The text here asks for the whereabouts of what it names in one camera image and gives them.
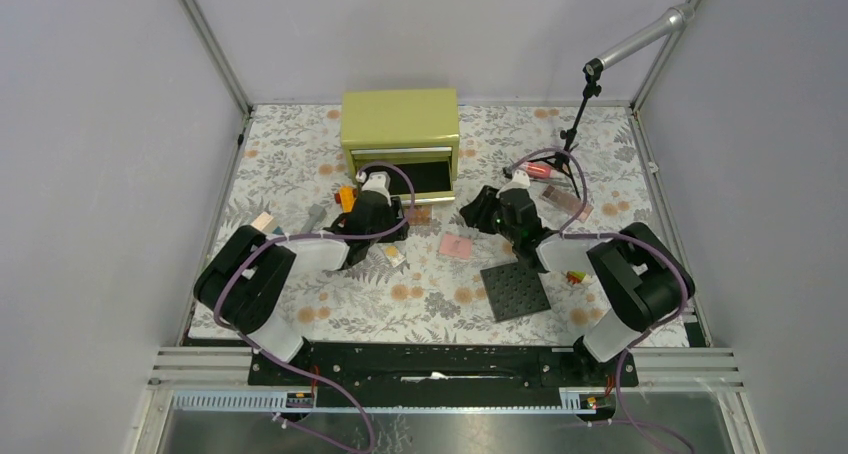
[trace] orange object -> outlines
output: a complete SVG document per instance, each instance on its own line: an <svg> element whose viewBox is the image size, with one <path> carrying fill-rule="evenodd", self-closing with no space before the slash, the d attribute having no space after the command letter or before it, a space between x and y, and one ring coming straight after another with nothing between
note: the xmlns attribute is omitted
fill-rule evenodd
<svg viewBox="0 0 848 454"><path fill-rule="evenodd" d="M432 219L432 206L415 206L409 215L410 226L429 226Z"/></svg>
<svg viewBox="0 0 848 454"><path fill-rule="evenodd" d="M583 282L583 279L586 278L585 272L580 271L568 271L565 273L565 280L569 282L569 284L580 284Z"/></svg>
<svg viewBox="0 0 848 454"><path fill-rule="evenodd" d="M537 162L525 162L519 169L523 169L524 172L527 173L528 176L535 179L563 179L565 178L565 174L552 169L551 166L547 164L540 164Z"/></svg>
<svg viewBox="0 0 848 454"><path fill-rule="evenodd" d="M350 212L353 210L353 201L355 198L353 197L353 188L350 186L343 186L339 189L339 201L342 204L342 212Z"/></svg>

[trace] pink box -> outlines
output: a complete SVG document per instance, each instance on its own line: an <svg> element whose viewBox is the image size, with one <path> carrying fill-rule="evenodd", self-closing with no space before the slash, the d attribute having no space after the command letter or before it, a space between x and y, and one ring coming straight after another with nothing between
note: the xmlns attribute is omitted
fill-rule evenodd
<svg viewBox="0 0 848 454"><path fill-rule="evenodd" d="M471 244L471 239L445 234L439 246L439 254L468 260L471 259Z"/></svg>

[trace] small box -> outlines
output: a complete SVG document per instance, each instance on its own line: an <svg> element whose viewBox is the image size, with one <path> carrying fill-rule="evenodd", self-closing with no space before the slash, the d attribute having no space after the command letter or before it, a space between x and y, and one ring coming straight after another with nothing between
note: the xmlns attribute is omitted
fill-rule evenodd
<svg viewBox="0 0 848 454"><path fill-rule="evenodd" d="M341 142L348 172L390 162L409 176L415 203L450 202L459 167L459 108L455 89L346 92ZM394 171L389 192L409 204L409 189Z"/></svg>

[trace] wire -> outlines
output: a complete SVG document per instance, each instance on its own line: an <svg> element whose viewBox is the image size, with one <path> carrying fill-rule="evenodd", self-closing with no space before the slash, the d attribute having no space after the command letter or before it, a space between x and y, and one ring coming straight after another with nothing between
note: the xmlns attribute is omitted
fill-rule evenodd
<svg viewBox="0 0 848 454"><path fill-rule="evenodd" d="M615 387L615 381L612 376L607 376L607 388L604 390L604 397L608 397L612 392L612 388Z"/></svg>
<svg viewBox="0 0 848 454"><path fill-rule="evenodd" d="M521 158L519 161L517 161L515 164L513 164L511 169L515 170L518 166L520 166L525 161L527 161L527 159L530 159L530 158L532 158L536 155L539 155L539 154L542 154L542 153L545 153L545 152L558 152L558 153L561 153L561 154L565 155L566 157L568 157L571 160L571 162L574 163L574 167L577 169L577 173L580 175L580 183L583 185L583 196L581 198L580 209L578 209L577 212L575 212L567 221L565 221L565 223L562 225L562 227L559 228L560 237L562 237L563 239L621 239L623 241L629 242L629 243L631 243L635 246L641 247L642 249L647 251L649 254L651 254L655 259L657 259L658 261L663 263L669 269L669 271L671 271L672 275L674 276L674 279L680 285L680 304L678 305L677 310L674 311L674 313L672 313L670 316L667 316L665 319L661 319L659 322L657 322L653 326L649 327L641 336L639 336L636 340L631 342L622 351L622 353L619 355L618 363L616 364L616 369L615 369L615 395L616 395L616 398L618 400L618 404L621 406L621 410L624 413L624 417L627 419L627 421L625 421L625 422L632 424L633 427L635 427L636 430L639 431L639 434L641 434L642 437L647 439L648 442L653 444L654 447L656 447L657 449L659 449L663 452L674 453L676 451L669 448L668 446L663 444L660 440L656 439L654 436L651 436L650 434L645 432L645 430L642 429L641 426L648 425L648 423L644 423L642 421L637 421L637 420L633 419L633 416L630 415L630 412L627 410L627 405L624 403L623 396L621 395L621 371L624 369L624 360L627 357L627 351L628 350L630 350L632 347L634 347L637 344L639 344L640 342L642 342L655 329L668 324L669 322L677 319L678 317L680 317L683 314L683 311L686 309L686 305L689 302L689 289L686 287L686 282L683 280L683 276L680 273L680 270L677 269L677 266L675 266L674 263L672 263L671 260L665 254L663 254L657 248L655 248L654 246L651 246L650 244L648 244L646 242L640 241L639 239L627 236L625 234L621 234L619 232L605 232L605 233L593 233L593 234L566 233L565 230L578 217L580 217L580 214L583 213L583 211L586 209L586 205L589 202L589 189L586 185L586 176L583 173L583 168L580 167L580 163L577 162L577 159L570 152L568 152L566 150L559 149L559 148L556 148L556 147L548 147L548 148L539 149L537 151L531 152L530 154ZM690 452L692 452L692 453L695 452L695 448L692 445L692 443L689 442L688 440L686 440L681 434L674 432L670 428L666 428L666 427L662 427L662 426L659 426L659 427L661 427L662 430L665 430L666 432L671 433L677 439L680 439L681 442L683 442L686 445L686 447L689 448Z"/></svg>
<svg viewBox="0 0 848 454"><path fill-rule="evenodd" d="M324 376L321 376L321 375L318 375L318 374L312 374L309 371L304 371L303 369L292 366L288 362L283 361L282 359L274 356L270 352L262 349L261 346L257 345L255 342L253 342L253 340L251 340L246 335L242 334L241 332L238 332L238 330L235 329L231 324L229 324L228 322L224 321L224 319L221 318L221 307L224 305L224 301L227 299L227 296L230 295L230 291L232 291L233 286L239 280L242 273L244 273L245 270L250 268L250 266L253 265L253 262L256 261L256 259L260 255L262 255L263 252L265 252L266 250L268 250L268 248L270 248L271 246L273 246L277 243L297 241L297 240L300 240L300 239L318 239L318 238L335 239L335 240L343 240L343 241L367 241L367 240L371 240L371 239L379 239L381 237L388 236L389 234L392 234L393 232L402 228L405 224L408 224L409 219L412 216L412 210L415 207L415 191L414 191L413 186L412 186L412 181L409 180L409 176L407 176L405 172L400 170L394 164L390 164L388 162L382 162L382 161L370 162L370 163L362 166L362 168L359 169L358 173L363 172L365 169L368 169L370 167L387 167L387 168L395 171L401 177L401 179L403 179L403 181L406 183L407 187L409 187L409 208L404 213L403 219L400 222L395 224L392 228L387 229L383 232L378 232L376 234L343 234L342 235L342 234L304 233L304 234L294 234L292 236L279 236L279 237L274 237L272 239L268 239L263 244L261 244L259 247L257 247L256 250L254 250L249 256L247 256L247 259L245 259L244 262L242 262L241 265L236 269L236 271L230 277L230 280L227 281L227 284L224 286L224 289L221 290L221 295L218 296L218 301L215 303L215 308L212 310L212 318L215 320L216 324L218 324L219 326L221 326L223 328L236 331L236 333L239 335L239 337L241 337L241 339L244 342L246 342L248 345L250 345L254 349L259 350L259 352L261 352L262 355L267 357L271 362L273 362L274 364L277 364L278 366L282 367L283 369L287 369L287 370L289 370L289 371L291 371L295 374L298 374L298 375L301 375L301 376L306 377L308 379L312 379L312 380L323 382L324 384L327 384L328 386L339 391L342 395L344 395L350 401L351 404L353 404L353 406L359 411L359 414L362 416L362 420L365 421L365 427L368 430L368 448L365 449L365 450L360 450L360 449L356 449L356 448L353 448L353 447L350 447L350 446L346 446L346 445L336 441L335 439L332 439L331 437L329 437L325 434L322 434L318 431L312 430L308 427L301 426L297 423L291 423L291 424L288 424L288 425L299 430L299 431L305 432L307 434L311 434L311 435L313 435L313 436L315 436L315 437L317 437L317 438L319 438L319 439L321 439L321 440L323 440L323 441L325 441L329 444L332 444L332 445L334 445L334 446L336 446L340 449L344 449L344 450L351 452L351 453L354 453L354 454L369 454L369 453L373 452L374 449L377 447L376 446L377 437L374 434L374 426L372 425L371 419L368 417L368 414L365 412L365 409L362 407L362 405L359 403L359 401L357 401L356 398L354 398L353 395L350 392L347 391L347 389L340 386L335 381L333 381L331 379L327 379Z"/></svg>
<svg viewBox="0 0 848 454"><path fill-rule="evenodd" d="M312 366L312 369L310 369L310 371L315 371L315 372L313 372L313 374L315 374L315 375L318 375L318 376L321 375L321 369L318 369L318 366ZM309 390L309 393L312 394L312 405L313 406L315 405L315 387L317 385L318 385L318 381L315 380L315 379L312 379L311 389Z"/></svg>

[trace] white wall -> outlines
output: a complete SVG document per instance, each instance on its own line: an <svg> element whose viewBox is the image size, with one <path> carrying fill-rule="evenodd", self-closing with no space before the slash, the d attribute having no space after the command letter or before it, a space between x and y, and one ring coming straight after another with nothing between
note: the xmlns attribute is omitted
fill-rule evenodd
<svg viewBox="0 0 848 454"><path fill-rule="evenodd" d="M770 453L845 452L845 0L705 0L643 112Z"/></svg>
<svg viewBox="0 0 848 454"><path fill-rule="evenodd" d="M0 0L0 452L115 454L239 115L176 0Z"/></svg>
<svg viewBox="0 0 848 454"><path fill-rule="evenodd" d="M198 0L252 102L453 86L465 102L579 100L593 57L685 0ZM604 76L629 100L659 43Z"/></svg>

